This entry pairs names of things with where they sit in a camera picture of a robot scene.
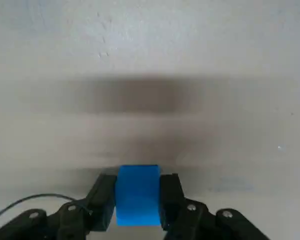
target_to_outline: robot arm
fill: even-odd
[[[30,209],[0,228],[0,240],[85,240],[105,232],[115,208],[116,175],[101,174],[86,198],[63,204],[52,215]],[[187,199],[177,174],[160,176],[159,216],[164,240],[269,240],[234,209],[216,215]]]

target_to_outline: wire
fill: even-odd
[[[74,205],[77,205],[77,206],[81,207],[82,209],[87,211],[89,215],[92,214],[92,211],[90,211],[86,206],[80,204],[79,202],[77,202],[76,199],[74,199],[70,196],[65,196],[65,195],[58,194],[58,193],[41,193],[41,194],[34,194],[34,195],[26,196],[24,198],[21,198],[21,199],[15,201],[15,202],[11,203],[10,205],[5,207],[4,209],[0,210],[0,216],[3,215],[9,209],[12,209],[16,205],[21,204],[21,203],[23,203],[27,200],[37,199],[37,198],[46,198],[46,197],[53,197],[53,198],[66,199],[66,200],[69,200],[69,201],[73,201]]]

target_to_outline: blue cube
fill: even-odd
[[[160,226],[159,191],[159,166],[121,166],[115,185],[117,225]]]

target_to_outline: screw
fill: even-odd
[[[71,205],[68,207],[68,211],[73,211],[75,210],[77,207],[75,205]]]
[[[36,217],[38,217],[39,216],[39,213],[38,212],[33,212],[33,213],[31,213],[30,215],[29,215],[29,218],[30,219],[35,219]]]
[[[196,206],[193,205],[193,204],[189,204],[186,208],[187,208],[189,211],[195,211],[195,210],[196,210]]]
[[[230,211],[223,211],[222,215],[225,217],[225,218],[232,218],[233,215]]]

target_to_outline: white wall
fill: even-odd
[[[0,209],[136,163],[300,239],[300,0],[0,0]]]

